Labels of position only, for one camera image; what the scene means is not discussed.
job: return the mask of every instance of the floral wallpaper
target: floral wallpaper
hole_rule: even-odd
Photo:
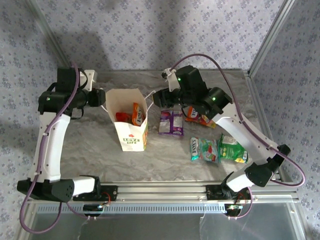
[[[299,198],[315,239],[320,239],[320,2],[296,0],[254,76],[273,138],[291,148],[306,174]],[[297,170],[285,165],[293,181]]]
[[[25,179],[38,138],[38,97],[57,64],[24,1],[0,1],[0,239],[18,227]]]
[[[163,70],[191,53],[246,70],[283,0],[37,2],[67,57],[101,72]],[[213,68],[205,58],[191,61]]]

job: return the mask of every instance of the purple snack package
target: purple snack package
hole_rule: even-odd
[[[162,110],[159,134],[184,135],[182,111]]]

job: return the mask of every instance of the red snack package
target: red snack package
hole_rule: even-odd
[[[117,122],[124,122],[124,123],[128,123],[131,124],[131,115],[125,112],[117,112],[115,114],[115,118]]]
[[[132,114],[132,124],[135,126],[141,126],[141,124],[145,120],[145,115],[143,114],[139,104],[134,102],[133,103],[133,114]]]
[[[213,129],[216,127],[216,123],[212,121],[212,119],[208,119],[205,115],[199,115],[192,106],[189,107],[187,116],[188,117],[185,120],[188,122],[196,122]]]

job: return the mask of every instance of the white paper bag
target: white paper bag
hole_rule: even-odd
[[[139,104],[145,119],[141,126],[119,122],[116,113],[132,113],[134,103]],[[140,152],[146,149],[148,133],[148,109],[145,97],[139,89],[111,89],[105,94],[105,105],[115,126],[122,150]]]

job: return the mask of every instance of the marble surface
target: marble surface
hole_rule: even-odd
[[[242,113],[257,127],[258,119],[241,71],[227,71]],[[220,87],[230,93],[221,74],[201,71],[208,87]],[[166,88],[159,71],[121,71],[98,74],[95,88],[138,88],[145,96],[152,90]],[[101,107],[87,107],[80,120],[71,121],[65,135],[61,157],[63,178],[78,175],[99,176],[102,182],[115,181],[206,181],[223,180],[244,163],[224,160],[211,163],[191,161],[190,138],[218,139],[221,132],[194,122],[183,122],[184,136],[159,135],[160,108],[153,105],[148,114],[148,136],[143,152],[122,152],[116,129]]]

